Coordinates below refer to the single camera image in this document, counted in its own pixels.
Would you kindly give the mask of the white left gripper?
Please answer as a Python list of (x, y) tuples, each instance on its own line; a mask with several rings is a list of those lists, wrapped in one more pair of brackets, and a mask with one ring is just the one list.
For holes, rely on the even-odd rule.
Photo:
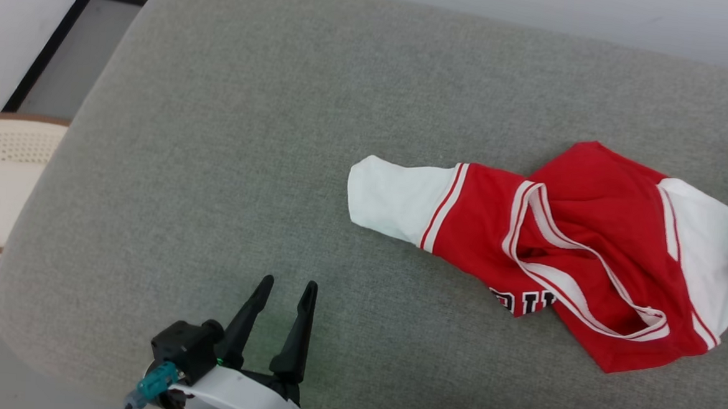
[[(225, 328), (222, 341), (215, 344), (219, 367), (214, 367), (191, 386), (173, 384), (169, 387), (167, 393), (176, 398), (175, 402), (182, 403), (183, 409), (301, 409), (277, 391), (236, 371), (243, 366), (243, 351), (273, 285), (274, 276), (264, 276)], [(309, 281), (297, 303), (297, 316), (282, 350), (269, 364), (268, 369), (284, 383), (302, 383), (304, 380), (317, 293), (317, 282)]]

